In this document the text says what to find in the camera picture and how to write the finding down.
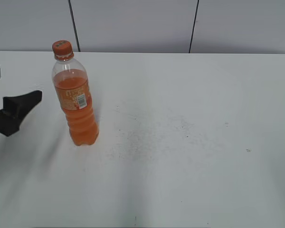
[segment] plastic bottle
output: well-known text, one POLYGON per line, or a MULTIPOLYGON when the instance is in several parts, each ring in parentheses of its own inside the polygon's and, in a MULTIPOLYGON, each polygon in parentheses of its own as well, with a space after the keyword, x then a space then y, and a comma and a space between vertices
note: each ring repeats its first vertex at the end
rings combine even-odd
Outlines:
POLYGON ((98 136, 98 126, 94 119, 86 70, 74 59, 70 42, 60 40, 52 48, 57 60, 52 80, 60 106, 66 114, 71 137, 77 146, 91 145, 98 136))

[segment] bottle label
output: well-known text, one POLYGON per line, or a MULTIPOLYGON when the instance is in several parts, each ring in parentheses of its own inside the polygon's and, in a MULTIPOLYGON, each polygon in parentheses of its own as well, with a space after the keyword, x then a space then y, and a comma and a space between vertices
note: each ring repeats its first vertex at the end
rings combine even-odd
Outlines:
POLYGON ((60 105, 63 109, 76 111, 87 107, 92 101, 88 80, 80 87, 74 89, 61 89, 55 87, 60 105))

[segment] table surface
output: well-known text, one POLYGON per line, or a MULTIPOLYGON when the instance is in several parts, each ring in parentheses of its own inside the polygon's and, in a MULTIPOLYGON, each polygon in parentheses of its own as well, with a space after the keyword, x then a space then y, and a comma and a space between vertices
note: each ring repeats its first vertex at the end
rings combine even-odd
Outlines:
POLYGON ((76 53, 100 134, 75 146, 50 52, 0 52, 0 228, 285 228, 285 55, 76 53))

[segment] orange bottle cap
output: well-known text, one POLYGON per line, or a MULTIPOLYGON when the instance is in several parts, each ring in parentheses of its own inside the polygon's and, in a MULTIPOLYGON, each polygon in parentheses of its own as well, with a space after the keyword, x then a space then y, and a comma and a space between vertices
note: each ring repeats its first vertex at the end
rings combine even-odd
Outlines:
POLYGON ((67 40, 56 41, 53 44, 52 48, 55 55, 55 59, 57 60, 64 61, 74 57, 72 45, 67 40))

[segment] barcode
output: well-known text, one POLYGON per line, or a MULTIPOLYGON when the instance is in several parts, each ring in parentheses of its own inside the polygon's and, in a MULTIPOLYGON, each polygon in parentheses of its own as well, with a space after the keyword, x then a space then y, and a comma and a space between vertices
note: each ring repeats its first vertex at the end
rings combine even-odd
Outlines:
POLYGON ((87 106, 85 98, 86 98, 85 94, 81 94, 80 96, 77 97, 79 109, 82 109, 87 106))

